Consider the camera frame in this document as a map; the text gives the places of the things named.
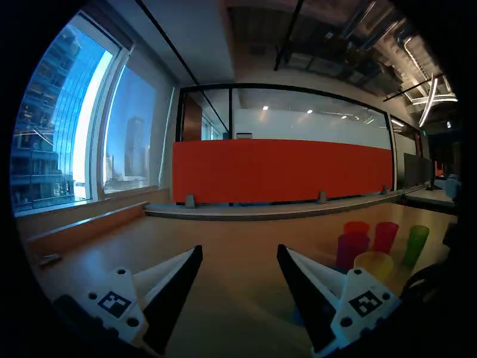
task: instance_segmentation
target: green cup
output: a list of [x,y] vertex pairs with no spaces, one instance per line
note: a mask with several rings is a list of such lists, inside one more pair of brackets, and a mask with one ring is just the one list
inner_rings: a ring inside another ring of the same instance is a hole
[[429,228],[422,225],[412,226],[409,232],[409,239],[407,240],[407,249],[402,259],[402,264],[413,268],[419,258],[419,255],[424,248],[426,240],[428,239]]

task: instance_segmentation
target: purple cup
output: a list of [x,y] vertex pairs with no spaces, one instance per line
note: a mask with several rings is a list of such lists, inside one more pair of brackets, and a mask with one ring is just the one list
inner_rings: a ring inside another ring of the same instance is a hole
[[342,269],[353,268],[354,259],[369,247],[369,237],[363,233],[343,234],[338,238],[336,265]]

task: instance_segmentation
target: window sill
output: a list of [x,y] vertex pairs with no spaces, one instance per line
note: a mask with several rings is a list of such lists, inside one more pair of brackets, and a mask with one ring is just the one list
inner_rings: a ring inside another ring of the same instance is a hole
[[160,190],[167,190],[167,189],[159,189],[157,186],[149,186],[149,187],[144,187],[139,189],[132,189],[132,190],[124,191],[124,192],[109,194],[109,196],[105,197],[103,200],[96,200],[96,201],[83,200],[80,202],[73,202],[73,203],[55,205],[55,206],[47,206],[45,208],[20,211],[14,214],[14,216],[15,218],[21,218],[21,217],[30,216],[30,215],[47,215],[47,214],[52,214],[52,212],[55,212],[55,211],[74,210],[83,205],[87,205],[88,207],[95,206],[95,205],[102,205],[105,202],[111,202],[114,200],[122,200],[122,199],[126,199],[127,197],[138,196],[138,195],[151,193],[151,192],[158,192]]
[[55,210],[71,209],[71,208],[75,208],[77,206],[91,204],[91,203],[94,203],[92,199],[81,200],[81,201],[67,203],[67,204],[46,206],[44,208],[31,209],[31,210],[24,210],[24,211],[16,212],[14,214],[14,216],[16,218],[21,218],[21,217],[25,217],[25,216],[28,216],[28,215],[41,214],[41,213],[44,213],[44,212],[51,212],[51,211],[55,211]]

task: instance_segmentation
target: plastic cup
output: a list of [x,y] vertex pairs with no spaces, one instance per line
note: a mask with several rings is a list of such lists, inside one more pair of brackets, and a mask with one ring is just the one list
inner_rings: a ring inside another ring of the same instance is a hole
[[402,259],[402,264],[407,267],[414,267],[419,255],[428,239],[429,228],[422,225],[412,226],[407,240],[407,249]]
[[394,267],[394,262],[388,254],[368,251],[356,257],[354,267],[362,267],[369,274],[384,283]]
[[376,225],[373,250],[388,254],[391,251],[398,229],[399,225],[395,223],[379,223]]
[[362,233],[343,234],[338,238],[336,265],[342,269],[353,268],[356,256],[368,250],[369,237]]
[[368,235],[369,224],[363,221],[349,221],[345,224],[345,234],[359,233]]

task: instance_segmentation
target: window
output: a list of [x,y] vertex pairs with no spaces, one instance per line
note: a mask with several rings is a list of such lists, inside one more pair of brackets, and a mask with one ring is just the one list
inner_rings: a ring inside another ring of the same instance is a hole
[[122,69],[107,118],[105,194],[158,185],[173,87],[147,50],[136,46]]
[[202,116],[202,140],[219,140],[222,139],[222,134],[215,128],[215,126],[204,116]]
[[13,135],[15,212],[159,184],[174,83],[136,34],[105,33],[80,13],[39,61]]
[[91,113],[119,50],[76,16],[44,54],[25,91],[13,135],[10,182],[15,211],[91,198],[85,190]]

